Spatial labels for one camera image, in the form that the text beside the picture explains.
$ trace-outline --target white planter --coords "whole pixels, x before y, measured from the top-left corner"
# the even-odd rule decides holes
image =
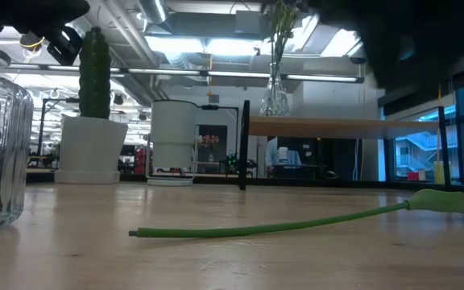
[[[65,117],[55,182],[118,183],[119,153],[127,130],[127,124],[105,119]]]

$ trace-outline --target ceiling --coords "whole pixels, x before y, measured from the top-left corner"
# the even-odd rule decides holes
[[[91,5],[89,13],[75,20],[70,25],[75,27],[80,33],[87,31],[92,26],[102,27],[102,32],[110,45],[113,66],[129,68],[150,68],[151,66],[172,67],[166,54],[161,51],[153,52],[149,43],[146,41],[144,36],[155,35],[155,33],[162,31],[162,25],[158,27],[150,25],[148,29],[144,30],[144,21],[141,20],[139,16],[137,0],[88,0],[88,2]],[[199,18],[205,15],[208,16],[208,14],[213,14],[219,15],[219,17],[223,19],[234,20],[236,14],[240,15],[249,10],[251,13],[248,17],[255,15],[255,12],[259,11],[261,7],[260,1],[234,3],[221,0],[167,0],[166,3],[171,11],[168,16],[168,23],[170,18],[182,19],[180,20],[182,21],[181,26],[188,27],[186,31],[189,30],[189,26],[192,26],[193,31],[203,36],[210,33],[212,23],[198,24],[201,23],[201,21],[198,22]],[[300,25],[299,31],[301,33],[307,31],[305,32],[307,35],[304,42],[301,43],[302,48],[296,52],[287,52],[281,64],[282,73],[326,74],[356,77],[359,71],[358,66],[352,64],[347,57],[320,56],[320,53],[324,51],[325,47],[338,32],[338,29],[320,24],[317,21],[314,26],[304,30],[302,27],[309,27],[309,23],[305,22],[309,20],[306,17],[308,17],[308,15],[302,14],[297,24],[297,26]],[[237,21],[229,21],[229,23],[238,25]],[[219,31],[220,30],[216,27],[213,29],[213,33],[219,33]],[[134,32],[136,35],[140,35],[139,39],[134,37]],[[256,41],[262,43],[262,35],[263,33],[260,32],[257,36],[256,34],[249,34],[248,37],[250,40],[257,37]],[[173,35],[168,35],[167,37],[171,36],[176,36],[176,31],[173,32]],[[197,38],[201,39],[202,43],[208,44],[209,39],[203,36],[198,36]],[[20,37],[21,35],[12,27],[6,27],[0,33],[0,49],[9,55],[13,62],[57,64],[45,49],[41,49],[38,53],[30,53],[29,51],[23,50],[19,45]],[[204,69],[209,69],[210,67],[210,58],[203,57],[200,53],[184,52],[183,57],[191,67]],[[265,53],[265,50],[263,50],[259,56],[255,54],[247,56],[213,55],[212,69],[234,72],[268,73],[270,61],[271,57]],[[29,72],[21,71],[6,71],[6,74],[3,76],[28,89],[33,95],[35,112],[32,142],[38,139],[42,99],[77,97],[77,91],[79,89],[78,76],[69,76],[67,73],[34,72],[34,74],[30,74]],[[144,107],[149,106],[151,101],[155,99],[169,98],[170,93],[173,94],[173,98],[182,97],[188,101],[191,101],[193,98],[195,102],[201,103],[202,100],[204,100],[202,96],[205,96],[208,84],[209,79],[201,77],[187,79],[185,77],[133,75],[113,78],[113,96],[115,93],[120,93],[124,97],[124,104],[121,106],[113,106],[111,118],[119,122],[131,122],[132,126],[130,126],[126,142],[141,143],[143,140],[142,135],[149,132],[150,125],[149,121],[144,122],[139,120],[140,110],[145,110]],[[223,89],[230,88],[232,89],[230,92],[244,92],[242,94],[245,94],[245,96],[252,95],[252,91],[248,90],[252,88],[257,89],[255,91],[255,96],[260,97],[262,93],[261,88],[265,87],[266,84],[267,80],[260,79],[235,77],[214,77],[212,79],[212,86],[220,88],[216,89],[218,92],[225,92]],[[299,81],[284,81],[283,83],[288,93],[292,93],[299,84]],[[234,104],[235,98],[223,98],[223,100],[226,100],[227,105],[230,106],[241,106],[240,102],[243,99],[245,99],[245,97],[237,98],[237,104]],[[62,116],[76,115],[77,104],[65,103],[64,101],[57,103],[55,101],[50,101],[47,104],[47,109],[48,113],[46,114],[47,122],[45,124],[44,140],[46,143],[55,143],[60,140],[60,120]]]

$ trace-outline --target black pole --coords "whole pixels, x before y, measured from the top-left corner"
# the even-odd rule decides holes
[[[441,158],[443,159],[443,177],[445,179],[445,187],[449,188],[450,187],[449,147],[447,143],[447,128],[445,124],[445,108],[442,106],[438,107],[438,117],[439,117],[439,125],[440,125]]]
[[[39,146],[37,147],[37,156],[41,155],[42,152],[42,138],[44,133],[44,118],[46,117],[46,103],[49,99],[42,100],[42,113],[40,114],[40,129],[39,129]]]
[[[238,135],[239,135],[239,109],[233,108],[235,110],[235,155],[238,156]]]
[[[247,188],[248,135],[250,128],[250,101],[245,101],[241,118],[241,147],[239,148],[239,189]]]

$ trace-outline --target wooden table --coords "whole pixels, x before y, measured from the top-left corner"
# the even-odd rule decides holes
[[[391,190],[38,184],[0,229],[0,290],[464,289],[464,216],[399,211],[240,238],[131,238],[138,226],[293,222],[401,202]]]

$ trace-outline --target window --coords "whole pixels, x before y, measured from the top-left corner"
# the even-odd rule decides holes
[[[456,114],[455,106],[445,108],[445,117],[453,118]],[[416,116],[414,121],[431,122],[438,120],[437,110],[433,112],[423,113]],[[456,126],[448,126],[447,130],[447,146],[449,148],[449,163],[450,175],[459,177],[458,165],[458,135]],[[441,143],[438,138],[437,131],[424,131],[412,135],[399,137],[395,140],[396,154],[396,176],[407,178],[408,173],[426,171],[427,181],[434,181],[434,163],[437,160],[442,160]]]

